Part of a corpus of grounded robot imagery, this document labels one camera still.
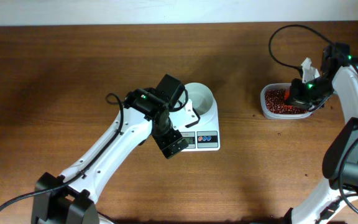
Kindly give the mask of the orange measuring scoop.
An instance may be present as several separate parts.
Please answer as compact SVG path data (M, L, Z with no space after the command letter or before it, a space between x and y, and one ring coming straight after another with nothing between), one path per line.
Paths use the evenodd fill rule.
M291 97L290 89L285 90L285 92L284 92L284 100L287 101L287 100L290 99L290 97Z

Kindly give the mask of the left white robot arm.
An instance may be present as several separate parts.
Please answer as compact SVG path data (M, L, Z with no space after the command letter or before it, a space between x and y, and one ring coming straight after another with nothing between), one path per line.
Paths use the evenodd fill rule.
M179 98L187 94L184 84L170 75L156 88L128 93L119 102L115 122L86 154L58 177L46 172L38 180L37 190L52 191L34 197L31 223L110 223L98 213L96 202L133 149L149 136L167 159L187 147L170 119L170 113L179 110Z

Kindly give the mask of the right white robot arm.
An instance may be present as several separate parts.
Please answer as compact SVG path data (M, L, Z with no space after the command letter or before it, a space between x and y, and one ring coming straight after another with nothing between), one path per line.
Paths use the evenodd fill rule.
M358 200L358 58L347 44L327 46L318 77L294 79L285 103L312 112L333 94L340 99L345 126L324 155L322 180L287 211L286 223L328 223L344 207L358 214L353 205Z

